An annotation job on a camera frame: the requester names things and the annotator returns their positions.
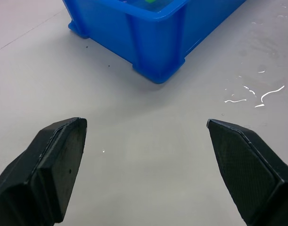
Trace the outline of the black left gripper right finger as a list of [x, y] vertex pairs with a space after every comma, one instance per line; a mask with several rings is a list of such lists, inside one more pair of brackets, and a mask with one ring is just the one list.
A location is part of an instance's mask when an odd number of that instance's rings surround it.
[[288, 226], [288, 165], [254, 131], [207, 122], [221, 177], [246, 225]]

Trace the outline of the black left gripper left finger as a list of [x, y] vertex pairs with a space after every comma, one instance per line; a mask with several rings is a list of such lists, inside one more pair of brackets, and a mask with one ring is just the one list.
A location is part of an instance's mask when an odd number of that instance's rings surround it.
[[0, 226], [52, 226], [64, 220], [82, 160], [87, 120], [41, 129], [0, 175]]

